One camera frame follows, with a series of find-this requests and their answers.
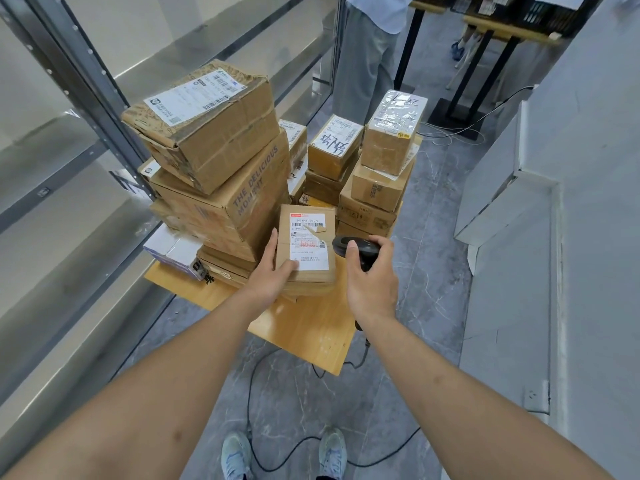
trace person's shoe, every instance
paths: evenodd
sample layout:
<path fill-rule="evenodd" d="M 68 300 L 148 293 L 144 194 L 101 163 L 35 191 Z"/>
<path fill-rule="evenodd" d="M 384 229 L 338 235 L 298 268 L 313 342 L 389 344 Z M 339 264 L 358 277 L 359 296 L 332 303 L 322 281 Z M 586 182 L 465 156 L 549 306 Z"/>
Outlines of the person's shoe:
<path fill-rule="evenodd" d="M 347 443 L 338 428 L 327 428 L 324 431 L 320 439 L 318 458 L 320 460 L 319 476 L 342 480 L 344 471 L 347 469 Z"/>
<path fill-rule="evenodd" d="M 233 431 L 222 443 L 220 464 L 225 480 L 243 480 L 244 476 L 252 479 L 251 445 L 244 433 Z"/>
<path fill-rule="evenodd" d="M 465 48 L 464 47 L 458 47 L 458 44 L 460 43 L 460 40 L 456 41 L 455 43 L 453 43 L 453 45 L 451 46 L 451 58 L 453 60 L 455 60 L 455 62 L 459 62 L 460 59 L 462 59 L 462 56 L 465 55 Z"/>

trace gray pants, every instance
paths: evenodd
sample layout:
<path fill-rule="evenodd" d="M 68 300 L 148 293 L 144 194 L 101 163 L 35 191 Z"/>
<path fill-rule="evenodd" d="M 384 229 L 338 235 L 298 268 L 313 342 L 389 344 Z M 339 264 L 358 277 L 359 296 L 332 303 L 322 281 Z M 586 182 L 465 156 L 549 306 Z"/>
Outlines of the gray pants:
<path fill-rule="evenodd" d="M 382 97 L 394 88 L 391 71 L 397 38 L 349 6 L 333 87 L 334 114 L 361 125 L 370 119 Z"/>

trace hand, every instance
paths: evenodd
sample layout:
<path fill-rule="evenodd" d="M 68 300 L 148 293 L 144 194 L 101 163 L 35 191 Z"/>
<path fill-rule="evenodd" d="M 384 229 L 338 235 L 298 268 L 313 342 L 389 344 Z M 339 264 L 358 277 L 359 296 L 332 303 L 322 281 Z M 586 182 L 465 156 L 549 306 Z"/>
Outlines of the hand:
<path fill-rule="evenodd" d="M 395 318 L 398 278 L 392 260 L 394 243 L 378 235 L 369 240 L 380 245 L 380 254 L 368 272 L 360 267 L 360 252 L 355 241 L 347 245 L 347 300 L 356 320 L 366 324 L 374 317 Z"/>
<path fill-rule="evenodd" d="M 284 288 L 291 272 L 298 268 L 298 261 L 287 259 L 279 268 L 274 269 L 273 258 L 276 255 L 277 245 L 278 231 L 273 229 L 260 264 L 253 270 L 249 281 L 241 290 L 250 297 L 249 299 L 255 300 L 259 309 L 258 314 L 271 306 Z"/>

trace gray tile floor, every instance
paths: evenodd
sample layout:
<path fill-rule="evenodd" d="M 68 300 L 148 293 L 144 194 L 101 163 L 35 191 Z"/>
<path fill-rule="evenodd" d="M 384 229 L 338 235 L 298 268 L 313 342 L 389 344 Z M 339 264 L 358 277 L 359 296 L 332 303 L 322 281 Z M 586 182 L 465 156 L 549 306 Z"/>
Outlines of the gray tile floor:
<path fill-rule="evenodd" d="M 451 97 L 444 86 L 452 77 L 454 62 L 449 46 L 462 30 L 460 16 L 426 15 L 405 83 L 429 98 L 433 108 L 439 97 Z M 406 30 L 400 35 L 397 57 Z M 496 50 L 483 63 L 491 63 Z M 475 95 L 488 70 L 479 69 L 469 94 Z M 331 111 L 331 101 L 309 124 L 313 136 Z M 492 120 L 485 128 L 491 134 Z M 433 131 L 423 127 L 423 131 Z M 446 139 L 423 142 L 404 197 L 393 240 L 394 268 L 400 280 L 398 319 L 452 363 L 460 359 L 471 275 L 466 246 L 452 238 L 463 183 L 490 146 L 472 146 Z M 135 350 L 130 363 L 169 340 L 204 316 L 201 308 L 174 299 L 164 315 Z M 244 346 L 223 387 L 220 399 L 182 478 L 220 479 L 220 448 L 224 436 L 246 425 L 246 400 L 251 371 L 256 361 L 273 346 L 247 335 Z M 348 360 L 359 361 L 364 337 L 357 333 Z M 417 427 L 402 398 L 383 370 L 375 350 L 364 366 L 343 368 L 339 377 L 318 379 L 311 366 L 279 351 L 260 366 L 253 384 L 251 416 L 254 445 L 263 466 L 273 468 L 306 435 L 319 435 L 325 425 L 345 433 L 349 459 L 360 463 L 376 460 L 398 447 Z M 271 474 L 253 469 L 259 479 L 315 478 L 318 468 L 315 440 L 293 453 L 279 471 Z M 348 479 L 439 479 L 440 465 L 420 432 L 398 454 L 372 468 L 347 469 Z"/>

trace white shirt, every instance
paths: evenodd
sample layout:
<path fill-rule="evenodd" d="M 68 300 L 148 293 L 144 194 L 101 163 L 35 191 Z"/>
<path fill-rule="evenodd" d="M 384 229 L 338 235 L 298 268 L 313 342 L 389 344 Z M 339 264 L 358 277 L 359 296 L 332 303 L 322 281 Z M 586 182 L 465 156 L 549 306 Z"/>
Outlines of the white shirt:
<path fill-rule="evenodd" d="M 373 23 L 388 34 L 398 34 L 406 24 L 409 3 L 413 0 L 347 0 L 367 15 Z"/>

